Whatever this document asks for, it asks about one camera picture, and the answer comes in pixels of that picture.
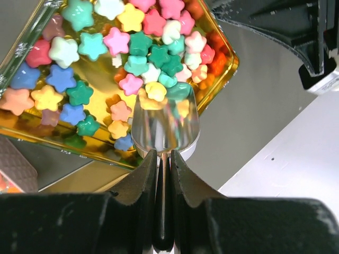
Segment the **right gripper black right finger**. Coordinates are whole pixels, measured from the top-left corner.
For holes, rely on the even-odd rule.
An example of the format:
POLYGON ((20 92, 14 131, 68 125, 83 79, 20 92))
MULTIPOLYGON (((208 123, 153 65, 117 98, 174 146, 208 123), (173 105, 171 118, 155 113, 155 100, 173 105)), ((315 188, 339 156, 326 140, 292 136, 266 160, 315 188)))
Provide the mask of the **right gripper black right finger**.
POLYGON ((338 224, 309 198, 231 198, 171 153, 175 253, 338 253, 338 224))

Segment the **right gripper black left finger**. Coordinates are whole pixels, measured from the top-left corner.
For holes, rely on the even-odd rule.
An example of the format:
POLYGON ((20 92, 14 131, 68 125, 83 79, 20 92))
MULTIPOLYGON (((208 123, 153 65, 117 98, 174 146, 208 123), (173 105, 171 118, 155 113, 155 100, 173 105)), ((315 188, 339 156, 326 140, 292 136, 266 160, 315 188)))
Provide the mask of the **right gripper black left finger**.
POLYGON ((1 195, 1 253, 152 253, 157 154, 102 193, 1 195))

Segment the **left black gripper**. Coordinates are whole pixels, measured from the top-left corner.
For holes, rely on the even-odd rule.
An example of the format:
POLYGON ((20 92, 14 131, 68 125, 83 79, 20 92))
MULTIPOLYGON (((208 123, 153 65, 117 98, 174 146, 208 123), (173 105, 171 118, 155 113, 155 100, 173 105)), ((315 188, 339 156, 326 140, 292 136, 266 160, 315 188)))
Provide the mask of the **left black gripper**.
POLYGON ((303 88, 324 73, 324 61, 338 48, 336 0, 208 1, 216 19, 248 29, 285 47, 302 61, 303 88))

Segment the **silver metal scoop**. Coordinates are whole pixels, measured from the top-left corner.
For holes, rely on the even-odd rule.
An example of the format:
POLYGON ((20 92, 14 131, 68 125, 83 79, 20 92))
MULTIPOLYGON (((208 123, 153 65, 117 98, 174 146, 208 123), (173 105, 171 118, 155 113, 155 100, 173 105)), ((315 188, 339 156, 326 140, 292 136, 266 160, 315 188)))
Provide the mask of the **silver metal scoop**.
POLYGON ((167 89, 161 102, 150 99, 146 89, 138 92, 131 137, 141 157, 157 153, 157 186, 152 242, 156 252, 170 252, 174 245, 171 190, 171 152, 188 159, 200 136, 199 114, 192 86, 179 82, 167 89))

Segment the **gold tin of star candies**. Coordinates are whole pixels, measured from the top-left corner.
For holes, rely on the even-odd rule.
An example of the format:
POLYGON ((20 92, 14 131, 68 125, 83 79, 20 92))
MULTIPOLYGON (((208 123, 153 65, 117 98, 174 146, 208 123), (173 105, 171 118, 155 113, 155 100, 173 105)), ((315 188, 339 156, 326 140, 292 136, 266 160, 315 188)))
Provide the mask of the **gold tin of star candies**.
POLYGON ((141 88, 188 83, 200 115, 237 68, 204 1, 41 1, 1 64, 1 134, 135 168, 141 88))

